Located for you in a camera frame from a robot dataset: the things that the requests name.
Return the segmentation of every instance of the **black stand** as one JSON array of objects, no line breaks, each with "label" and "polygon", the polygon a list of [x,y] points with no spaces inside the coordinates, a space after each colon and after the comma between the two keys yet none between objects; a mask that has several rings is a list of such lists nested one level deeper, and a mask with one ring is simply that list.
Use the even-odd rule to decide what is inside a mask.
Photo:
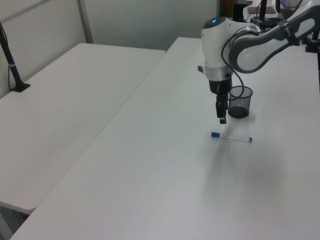
[{"label": "black stand", "polygon": [[23,90],[30,87],[30,84],[24,83],[20,78],[18,69],[16,67],[16,63],[10,52],[10,49],[8,46],[8,40],[5,35],[4,28],[1,25],[1,22],[0,22],[0,44],[15,80],[15,88],[13,88],[12,91],[21,93]]},{"label": "black stand", "polygon": [[313,36],[312,36],[311,39],[307,39],[306,46],[305,46],[305,51],[307,53],[317,53],[318,52],[318,48],[319,48],[319,42],[318,42],[319,32],[320,32],[320,29],[313,33]]},{"label": "black stand", "polygon": [[267,0],[261,1],[260,14],[251,18],[250,22],[258,25],[262,29],[270,29],[277,25],[273,19],[266,18]]}]

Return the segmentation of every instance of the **pen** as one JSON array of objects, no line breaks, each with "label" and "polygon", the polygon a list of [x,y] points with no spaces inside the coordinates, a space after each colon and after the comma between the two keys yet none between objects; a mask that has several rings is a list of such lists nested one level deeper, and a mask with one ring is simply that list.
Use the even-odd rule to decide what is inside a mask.
[{"label": "pen", "polygon": [[252,142],[252,137],[250,136],[229,136],[223,133],[219,133],[219,132],[212,132],[211,133],[211,137],[213,138],[222,138],[222,139],[232,139],[232,140],[238,140],[238,141],[242,141],[242,142]]}]

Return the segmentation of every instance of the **robotic arm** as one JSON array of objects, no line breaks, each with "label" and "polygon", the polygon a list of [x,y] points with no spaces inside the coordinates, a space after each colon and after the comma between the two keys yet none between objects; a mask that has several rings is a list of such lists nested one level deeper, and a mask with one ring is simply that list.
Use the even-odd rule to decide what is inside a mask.
[{"label": "robotic arm", "polygon": [[303,0],[289,19],[267,32],[253,23],[235,22],[226,17],[209,20],[201,32],[204,69],[198,69],[208,78],[211,92],[217,95],[215,106],[220,123],[227,123],[232,69],[247,74],[256,72],[274,55],[318,29],[320,0]]}]

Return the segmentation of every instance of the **white wall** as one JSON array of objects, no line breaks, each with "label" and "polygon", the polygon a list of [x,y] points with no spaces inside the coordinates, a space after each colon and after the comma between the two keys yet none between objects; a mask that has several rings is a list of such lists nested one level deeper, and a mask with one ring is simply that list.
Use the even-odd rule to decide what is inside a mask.
[{"label": "white wall", "polygon": [[[77,0],[50,0],[2,25],[23,81],[86,42]],[[9,92],[7,77],[8,63],[0,48],[0,98]]]},{"label": "white wall", "polygon": [[84,0],[93,43],[167,50],[177,37],[200,38],[217,0]]}]

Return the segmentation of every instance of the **mesh cup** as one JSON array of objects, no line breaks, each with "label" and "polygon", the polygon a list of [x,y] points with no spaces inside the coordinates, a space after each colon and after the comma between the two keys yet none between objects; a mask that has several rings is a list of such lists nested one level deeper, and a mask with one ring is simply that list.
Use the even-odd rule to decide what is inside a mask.
[{"label": "mesh cup", "polygon": [[251,96],[254,93],[247,86],[244,86],[243,94],[240,96],[241,92],[242,86],[234,86],[229,92],[228,114],[236,119],[242,119],[249,115]]}]

